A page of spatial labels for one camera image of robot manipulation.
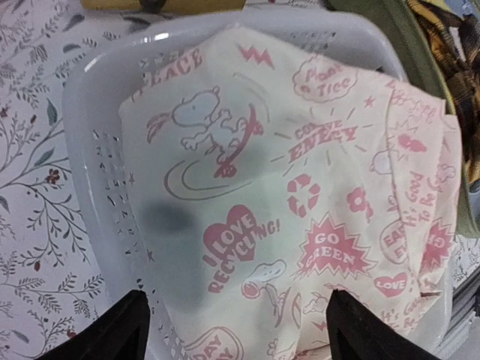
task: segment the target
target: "snoopy print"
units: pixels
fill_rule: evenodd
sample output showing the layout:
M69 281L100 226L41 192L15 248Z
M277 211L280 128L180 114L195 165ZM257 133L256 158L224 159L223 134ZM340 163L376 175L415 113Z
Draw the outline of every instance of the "snoopy print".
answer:
M275 328L282 322L285 302L291 288L278 294L277 288L272 282L278 279L286 269L287 264L283 260L277 260L272 264L259 264L241 285L241 293L247 299L256 299L262 290L265 290L273 307L273 315L277 319Z
M172 112L153 116L147 123L147 142L151 143L167 122L191 130L189 136L180 139L183 149L196 152L206 144L205 156L216 154L219 165L214 177L231 178L237 172L232 162L250 137L263 134L255 106L252 103L247 106L248 118L233 118L230 109L221 107L218 86L198 91L191 99L181 99Z

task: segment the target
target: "snoopy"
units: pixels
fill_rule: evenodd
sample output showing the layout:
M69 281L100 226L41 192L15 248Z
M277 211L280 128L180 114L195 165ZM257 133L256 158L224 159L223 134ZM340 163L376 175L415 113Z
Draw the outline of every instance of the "snoopy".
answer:
M436 167L436 180L444 183L455 177L455 168L447 163L440 163Z
M318 292L312 292L313 299L303 308L303 314L321 313L324 314L329 300L325 296L321 296Z
M193 136L180 140L185 150L196 151L200 144L208 142L205 155L217 152L218 164L231 162L245 147L251 134L263 134L263 127L256 119L252 104L249 106L250 118L240 117L236 121L229 109L219 109L219 106L218 86L199 91L190 100L182 99L172 112L156 115L148 121L147 142L151 143L162 126L171 121L180 128L194 129Z
M285 301L290 288L278 295L277 288L271 282L278 279L286 269L287 264L283 260L277 260L272 264L262 263L253 270L241 285L241 293L247 299L256 299L260 296L262 290L265 290L273 306L273 315L277 318L275 328L280 325L284 316Z

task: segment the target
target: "floral wallpaper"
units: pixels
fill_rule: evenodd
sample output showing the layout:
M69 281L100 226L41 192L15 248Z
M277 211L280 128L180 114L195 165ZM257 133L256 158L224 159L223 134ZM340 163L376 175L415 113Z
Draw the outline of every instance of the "floral wallpaper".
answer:
M480 266L480 238L457 235L457 252L452 269L454 288L459 287Z
M166 19L0 0L0 360L34 359L108 308L71 179L62 90L89 50ZM479 264L467 243L457 284Z

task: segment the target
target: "plaid fabric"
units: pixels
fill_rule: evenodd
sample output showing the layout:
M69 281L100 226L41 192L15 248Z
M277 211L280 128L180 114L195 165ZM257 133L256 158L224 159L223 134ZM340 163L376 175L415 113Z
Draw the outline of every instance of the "plaid fabric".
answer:
M422 0L406 3L424 31L454 99L468 178L472 183L480 179L480 24L473 15L461 19ZM458 28L465 61L455 46L450 28Z

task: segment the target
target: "black object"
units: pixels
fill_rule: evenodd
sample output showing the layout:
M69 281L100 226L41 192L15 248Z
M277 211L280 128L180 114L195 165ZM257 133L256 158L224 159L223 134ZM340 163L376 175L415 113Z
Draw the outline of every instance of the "black object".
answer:
M143 360L149 335L146 294L132 290L84 331L39 360Z
M158 14L167 0L140 0L142 9L148 13Z
M132 290L76 337L39 359L143 360L149 323L146 294ZM439 360L401 337L346 291L331 294L327 323L332 360Z
M475 311L475 317L480 317L480 289L477 289L475 293L475 305L473 307Z
M332 360L439 360L397 334L346 291L327 307Z

